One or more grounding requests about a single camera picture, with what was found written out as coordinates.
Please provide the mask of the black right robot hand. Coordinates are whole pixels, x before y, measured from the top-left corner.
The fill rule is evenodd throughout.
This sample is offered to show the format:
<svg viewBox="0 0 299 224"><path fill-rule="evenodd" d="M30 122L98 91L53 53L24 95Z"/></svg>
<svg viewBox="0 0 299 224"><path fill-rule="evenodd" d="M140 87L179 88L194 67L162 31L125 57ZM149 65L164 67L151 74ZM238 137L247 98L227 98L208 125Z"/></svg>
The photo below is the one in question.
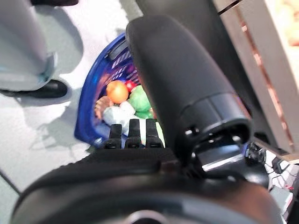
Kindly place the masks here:
<svg viewBox="0 0 299 224"><path fill-rule="evenodd" d="M174 19L127 25L81 92L75 136L95 148L20 195L13 224L282 224L262 164L242 153L252 121Z"/></svg>

